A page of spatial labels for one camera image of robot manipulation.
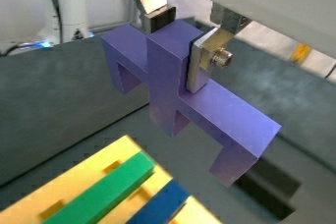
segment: bolt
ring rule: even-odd
[[[225,51],[222,47],[216,49],[213,56],[212,56],[212,62],[220,66],[222,69],[229,65],[232,59],[232,54]]]

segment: blue bar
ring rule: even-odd
[[[174,180],[160,190],[126,224],[162,224],[173,217],[188,198],[188,192]]]

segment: purple block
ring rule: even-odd
[[[201,32],[176,21],[149,36],[129,25],[102,36],[116,88],[149,86],[152,121],[174,136],[193,122],[222,145],[210,172],[229,186],[246,172],[280,125],[213,80],[196,94],[186,91],[190,41]]]

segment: green bar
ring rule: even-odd
[[[142,152],[136,154],[44,223],[97,223],[148,179],[153,166]]]

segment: dark gray table surface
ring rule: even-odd
[[[336,171],[336,85],[238,40],[213,78],[281,125],[280,136]]]
[[[146,103],[113,89],[100,38],[0,58],[0,185]]]

